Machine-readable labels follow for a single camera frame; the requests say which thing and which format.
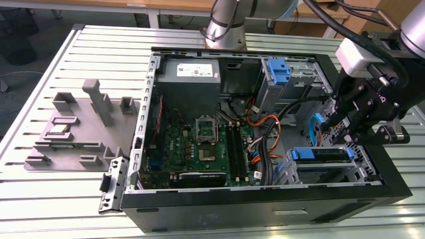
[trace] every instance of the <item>ram slot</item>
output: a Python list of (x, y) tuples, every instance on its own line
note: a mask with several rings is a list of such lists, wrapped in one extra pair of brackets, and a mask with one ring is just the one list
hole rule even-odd
[(244, 149), (243, 149), (243, 141), (241, 141), (239, 127), (233, 127), (233, 144), (235, 144), (239, 178), (243, 181), (247, 176), (247, 165), (245, 165), (245, 159), (244, 159)]
[(227, 154), (228, 162), (231, 167), (231, 179), (235, 180), (239, 175), (236, 154), (235, 154), (235, 144), (233, 144), (233, 132), (232, 126), (225, 127), (225, 141), (227, 141)]

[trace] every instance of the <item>aluminum extrusion table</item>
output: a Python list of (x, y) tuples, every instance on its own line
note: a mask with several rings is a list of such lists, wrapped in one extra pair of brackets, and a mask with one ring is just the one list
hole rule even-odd
[[(328, 54), (340, 40), (297, 36), (247, 35), (249, 50)], [(152, 46), (203, 47), (196, 31), (85, 26), (72, 30), (15, 123), (0, 143), (0, 238), (139, 237), (143, 232), (125, 214), (97, 215), (100, 178), (92, 172), (28, 172), (23, 168), (31, 146), (52, 111), (56, 92), (81, 90), (84, 79), (100, 79), (111, 98), (143, 98)], [(376, 207), (333, 224), (296, 225), (196, 232), (156, 238), (359, 239), (424, 238), (425, 235), (425, 122), (413, 108), (403, 123), (412, 134), (408, 145), (387, 147), (413, 196)]]

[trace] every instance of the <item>white sticker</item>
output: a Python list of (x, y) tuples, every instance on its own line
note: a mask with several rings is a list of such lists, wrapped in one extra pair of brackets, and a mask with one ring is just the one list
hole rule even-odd
[(136, 4), (136, 3), (128, 3), (127, 6), (141, 6), (141, 7), (147, 7), (147, 5), (144, 5), (144, 4)]
[(261, 172), (259, 172), (259, 171), (255, 171), (255, 172), (253, 172), (253, 177), (255, 177), (256, 179), (261, 179), (261, 175), (263, 175)]
[(251, 107), (252, 111), (255, 111), (256, 113), (259, 113), (260, 109), (256, 106)]
[(212, 64), (179, 64), (177, 76), (212, 77), (213, 65)]

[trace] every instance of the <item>power supply label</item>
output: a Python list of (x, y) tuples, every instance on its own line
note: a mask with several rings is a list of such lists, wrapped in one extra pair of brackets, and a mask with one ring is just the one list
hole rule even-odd
[(212, 64), (179, 64), (177, 76), (213, 77)]

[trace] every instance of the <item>motherboard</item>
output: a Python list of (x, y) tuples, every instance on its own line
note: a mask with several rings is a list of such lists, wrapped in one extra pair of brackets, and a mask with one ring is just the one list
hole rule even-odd
[(204, 122), (169, 124), (163, 158), (148, 158), (144, 189), (259, 184), (244, 150), (251, 137), (249, 126)]

